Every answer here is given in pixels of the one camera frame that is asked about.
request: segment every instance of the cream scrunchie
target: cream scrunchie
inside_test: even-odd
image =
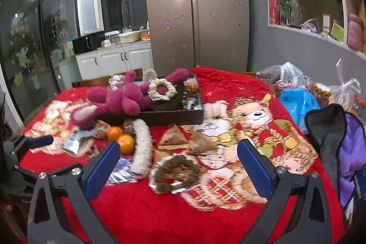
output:
[[[164,85],[168,91],[165,95],[158,93],[157,88],[159,85]],[[177,90],[175,89],[174,85],[170,83],[167,79],[155,79],[153,80],[148,89],[149,97],[156,102],[157,100],[170,100],[173,96],[177,94]]]

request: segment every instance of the purple cloth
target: purple cloth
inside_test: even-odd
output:
[[[339,149],[339,197],[342,207],[350,199],[355,188],[350,182],[355,171],[366,164],[366,139],[361,123],[346,114],[347,134]]]

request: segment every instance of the blue gripper pad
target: blue gripper pad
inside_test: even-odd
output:
[[[84,195],[87,200],[99,196],[120,155],[121,151],[118,143],[109,142],[100,154],[93,157],[84,167],[82,180],[84,182]]]
[[[261,155],[249,139],[239,141],[237,156],[258,194],[270,200],[274,193],[273,181],[276,179],[275,169],[271,161],[266,156]]]
[[[38,138],[28,138],[27,147],[29,149],[35,149],[38,147],[50,145],[50,144],[52,144],[53,141],[54,141],[54,138],[50,134],[47,136],[42,136],[42,137],[38,137]]]

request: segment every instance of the gray wall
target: gray wall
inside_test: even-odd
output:
[[[257,72],[290,61],[314,81],[338,85],[335,65],[342,58],[344,79],[358,79],[366,92],[365,58],[317,37],[268,27],[267,0],[249,0],[249,6],[249,71]]]

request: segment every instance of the white cabinet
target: white cabinet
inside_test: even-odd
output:
[[[124,46],[123,50],[129,70],[142,68],[145,71],[154,68],[150,44]]]
[[[101,76],[114,75],[127,71],[123,47],[99,50]]]
[[[97,51],[77,55],[76,60],[78,61],[81,79],[90,80],[102,76]]]
[[[82,80],[142,68],[153,69],[150,43],[130,44],[76,55]]]

